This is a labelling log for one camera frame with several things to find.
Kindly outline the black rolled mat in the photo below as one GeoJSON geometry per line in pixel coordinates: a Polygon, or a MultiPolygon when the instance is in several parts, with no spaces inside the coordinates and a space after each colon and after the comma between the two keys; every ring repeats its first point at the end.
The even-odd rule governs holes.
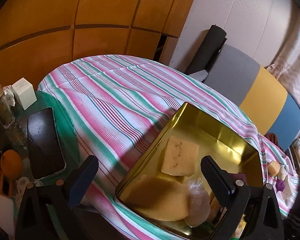
{"type": "Polygon", "coordinates": [[[190,75],[201,70],[209,72],[226,40],[226,32],[215,24],[211,25],[191,63],[185,70],[185,74],[190,75]]]}

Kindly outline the yellow sponge block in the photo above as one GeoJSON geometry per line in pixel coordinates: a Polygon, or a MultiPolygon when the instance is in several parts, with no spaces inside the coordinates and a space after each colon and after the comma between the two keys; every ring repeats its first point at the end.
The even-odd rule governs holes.
{"type": "Polygon", "coordinates": [[[275,177],[279,171],[280,171],[281,165],[275,161],[272,160],[268,165],[267,165],[267,169],[268,169],[268,174],[271,177],[275,177]]]}

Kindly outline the small white box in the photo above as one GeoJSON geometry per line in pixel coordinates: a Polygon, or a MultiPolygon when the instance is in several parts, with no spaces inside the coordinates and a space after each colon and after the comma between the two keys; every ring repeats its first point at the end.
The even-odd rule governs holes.
{"type": "Polygon", "coordinates": [[[19,79],[12,85],[14,97],[22,106],[23,110],[27,110],[32,104],[37,101],[33,85],[24,77],[19,79]]]}

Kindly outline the striped pink green tablecloth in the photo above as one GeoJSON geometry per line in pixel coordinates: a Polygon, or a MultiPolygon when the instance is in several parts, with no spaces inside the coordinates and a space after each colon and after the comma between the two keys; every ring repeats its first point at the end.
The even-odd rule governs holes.
{"type": "Polygon", "coordinates": [[[38,88],[58,99],[70,115],[81,157],[98,158],[88,201],[129,239],[173,238],[118,203],[115,188],[185,102],[258,150],[264,182],[275,182],[267,173],[270,161],[285,165],[292,193],[297,194],[299,178],[290,159],[258,132],[246,114],[214,89],[173,68],[134,56],[90,56],[59,66],[38,88]]]}

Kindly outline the large beige carton box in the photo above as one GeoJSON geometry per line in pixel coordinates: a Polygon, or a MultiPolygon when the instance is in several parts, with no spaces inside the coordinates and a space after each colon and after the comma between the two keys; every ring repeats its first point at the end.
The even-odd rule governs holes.
{"type": "Polygon", "coordinates": [[[286,178],[283,181],[283,184],[284,184],[284,189],[282,191],[282,196],[284,200],[288,200],[293,194],[292,183],[290,181],[289,176],[286,176],[286,178]]]}

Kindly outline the glass spice jar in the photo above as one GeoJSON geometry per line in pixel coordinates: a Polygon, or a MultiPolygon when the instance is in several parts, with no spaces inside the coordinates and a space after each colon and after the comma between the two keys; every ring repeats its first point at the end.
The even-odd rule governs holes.
{"type": "Polygon", "coordinates": [[[4,94],[4,90],[0,85],[0,121],[5,129],[10,128],[14,122],[15,117],[10,109],[7,99],[4,94]]]}

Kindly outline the clear plastic ball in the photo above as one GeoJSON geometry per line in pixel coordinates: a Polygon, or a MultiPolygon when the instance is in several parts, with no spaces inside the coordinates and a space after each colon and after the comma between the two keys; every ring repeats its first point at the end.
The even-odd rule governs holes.
{"type": "Polygon", "coordinates": [[[190,189],[189,215],[184,220],[188,226],[195,228],[204,223],[210,214],[210,196],[204,188],[202,178],[190,180],[188,184],[190,189]]]}

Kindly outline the pink patterned curtain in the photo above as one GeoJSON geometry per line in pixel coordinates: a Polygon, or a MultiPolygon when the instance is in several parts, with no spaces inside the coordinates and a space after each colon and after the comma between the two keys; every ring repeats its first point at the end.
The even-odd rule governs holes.
{"type": "Polygon", "coordinates": [[[292,33],[267,71],[285,87],[300,107],[300,13],[292,33]]]}

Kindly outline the large tan sponge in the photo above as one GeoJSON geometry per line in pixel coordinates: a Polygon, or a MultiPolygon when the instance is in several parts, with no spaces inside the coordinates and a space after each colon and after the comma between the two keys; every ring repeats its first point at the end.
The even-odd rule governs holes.
{"type": "Polygon", "coordinates": [[[147,218],[178,221],[189,215],[189,201],[187,185],[143,174],[133,184],[125,204],[147,218]]]}

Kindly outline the yellow sponge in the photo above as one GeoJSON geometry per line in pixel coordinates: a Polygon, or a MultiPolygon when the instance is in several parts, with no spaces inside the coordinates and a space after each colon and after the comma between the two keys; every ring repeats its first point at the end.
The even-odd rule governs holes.
{"type": "Polygon", "coordinates": [[[199,145],[171,136],[167,141],[163,153],[162,173],[170,176],[185,177],[194,175],[199,145]]]}

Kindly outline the gold metal tin box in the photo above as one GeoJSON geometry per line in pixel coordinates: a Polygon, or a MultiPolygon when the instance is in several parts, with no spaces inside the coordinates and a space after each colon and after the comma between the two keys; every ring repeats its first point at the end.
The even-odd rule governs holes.
{"type": "Polygon", "coordinates": [[[230,194],[231,199],[227,202],[226,213],[213,231],[203,227],[192,229],[181,220],[165,222],[147,218],[142,214],[138,217],[147,221],[150,228],[162,232],[160,239],[222,239],[223,229],[232,229],[239,224],[239,219],[244,215],[252,197],[252,187],[263,186],[259,152],[228,126],[190,103],[183,103],[171,117],[116,187],[115,196],[119,202],[126,204],[133,183],[143,174],[167,178],[159,171],[159,164],[163,161],[163,150],[171,136],[199,145],[196,171],[191,179],[205,178],[202,168],[211,168],[212,164],[210,162],[202,164],[201,159],[209,155],[220,169],[228,174],[244,174],[246,181],[243,186],[233,185],[235,191],[230,194]]]}

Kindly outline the grey yellow blue chair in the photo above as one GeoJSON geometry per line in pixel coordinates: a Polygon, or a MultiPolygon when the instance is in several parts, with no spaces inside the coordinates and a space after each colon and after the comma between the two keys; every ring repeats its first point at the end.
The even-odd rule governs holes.
{"type": "Polygon", "coordinates": [[[274,133],[286,151],[300,130],[300,108],[262,65],[230,45],[219,52],[204,83],[228,98],[257,130],[274,133]]]}

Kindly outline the wooden wardrobe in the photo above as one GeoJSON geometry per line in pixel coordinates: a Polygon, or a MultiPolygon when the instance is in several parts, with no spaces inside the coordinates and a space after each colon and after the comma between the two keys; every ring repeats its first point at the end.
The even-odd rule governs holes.
{"type": "Polygon", "coordinates": [[[0,84],[123,54],[168,63],[193,0],[0,0],[0,84]]]}

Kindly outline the orange fruit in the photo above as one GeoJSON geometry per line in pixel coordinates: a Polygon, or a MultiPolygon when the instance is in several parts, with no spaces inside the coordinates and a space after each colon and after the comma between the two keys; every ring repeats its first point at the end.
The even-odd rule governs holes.
{"type": "Polygon", "coordinates": [[[5,151],[0,159],[0,168],[4,176],[10,180],[18,179],[23,171],[21,156],[14,150],[5,151]]]}

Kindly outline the black smartphone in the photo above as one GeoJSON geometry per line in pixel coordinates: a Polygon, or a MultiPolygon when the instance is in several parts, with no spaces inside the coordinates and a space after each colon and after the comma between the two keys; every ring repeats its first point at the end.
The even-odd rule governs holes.
{"type": "Polygon", "coordinates": [[[43,179],[62,172],[66,163],[59,142],[52,107],[27,118],[27,140],[31,172],[34,179],[43,179]]]}

